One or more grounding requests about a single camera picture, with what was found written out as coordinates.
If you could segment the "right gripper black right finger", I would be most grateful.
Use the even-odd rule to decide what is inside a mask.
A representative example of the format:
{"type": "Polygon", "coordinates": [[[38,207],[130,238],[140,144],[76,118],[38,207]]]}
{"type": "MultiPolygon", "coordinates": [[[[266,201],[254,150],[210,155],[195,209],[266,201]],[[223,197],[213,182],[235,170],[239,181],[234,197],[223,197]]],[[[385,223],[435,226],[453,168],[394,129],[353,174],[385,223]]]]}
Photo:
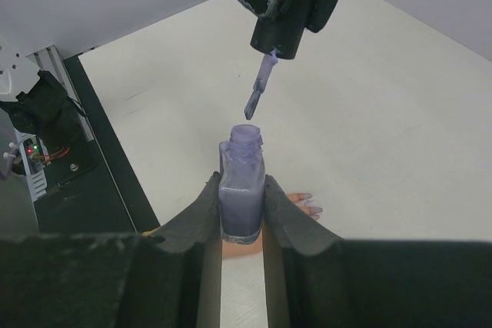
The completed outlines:
{"type": "Polygon", "coordinates": [[[488,242],[344,239],[264,194],[264,282],[271,327],[489,327],[488,242]]]}

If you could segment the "mannequin hand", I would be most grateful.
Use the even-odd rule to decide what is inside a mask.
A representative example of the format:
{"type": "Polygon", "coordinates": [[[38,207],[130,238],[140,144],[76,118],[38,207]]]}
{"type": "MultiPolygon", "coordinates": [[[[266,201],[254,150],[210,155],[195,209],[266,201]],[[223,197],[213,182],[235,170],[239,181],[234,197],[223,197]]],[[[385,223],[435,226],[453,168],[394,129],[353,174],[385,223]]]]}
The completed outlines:
{"type": "MultiPolygon", "coordinates": [[[[297,206],[300,210],[306,213],[310,218],[319,220],[323,209],[316,205],[313,197],[309,193],[293,193],[288,194],[288,199],[291,203],[297,206]]],[[[263,250],[262,231],[258,234],[258,238],[252,244],[234,244],[222,242],[222,258],[234,259],[239,257],[247,257],[261,253],[263,250]]]]}

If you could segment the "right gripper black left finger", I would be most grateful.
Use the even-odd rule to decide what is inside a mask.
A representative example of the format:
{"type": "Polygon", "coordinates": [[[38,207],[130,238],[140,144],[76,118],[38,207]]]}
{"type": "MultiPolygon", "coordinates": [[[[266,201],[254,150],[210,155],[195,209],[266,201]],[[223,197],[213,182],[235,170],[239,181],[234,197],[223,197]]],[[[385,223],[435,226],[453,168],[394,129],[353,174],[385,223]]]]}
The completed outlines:
{"type": "Polygon", "coordinates": [[[1,239],[3,327],[217,327],[218,185],[148,236],[1,239]]]}

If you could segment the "purple nail polish bottle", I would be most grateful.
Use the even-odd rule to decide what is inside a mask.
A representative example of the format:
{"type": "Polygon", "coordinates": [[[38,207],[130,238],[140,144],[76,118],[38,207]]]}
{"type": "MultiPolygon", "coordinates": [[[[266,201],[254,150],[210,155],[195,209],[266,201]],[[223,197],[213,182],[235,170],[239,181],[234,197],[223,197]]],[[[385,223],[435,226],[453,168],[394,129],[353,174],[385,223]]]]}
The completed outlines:
{"type": "Polygon", "coordinates": [[[222,238],[250,245],[261,231],[265,164],[261,129],[239,124],[219,144],[221,180],[218,197],[222,238]]]}

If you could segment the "nail polish brush cap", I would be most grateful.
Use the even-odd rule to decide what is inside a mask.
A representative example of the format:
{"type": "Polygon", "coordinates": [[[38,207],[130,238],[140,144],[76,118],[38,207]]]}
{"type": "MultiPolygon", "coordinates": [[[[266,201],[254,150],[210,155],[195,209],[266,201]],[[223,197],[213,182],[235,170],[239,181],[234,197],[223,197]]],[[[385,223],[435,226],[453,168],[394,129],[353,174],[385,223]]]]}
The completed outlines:
{"type": "Polygon", "coordinates": [[[253,91],[244,108],[244,116],[247,120],[253,118],[278,60],[295,58],[304,28],[305,18],[300,15],[282,15],[275,20],[257,20],[251,38],[251,47],[264,56],[254,80],[253,91]]]}

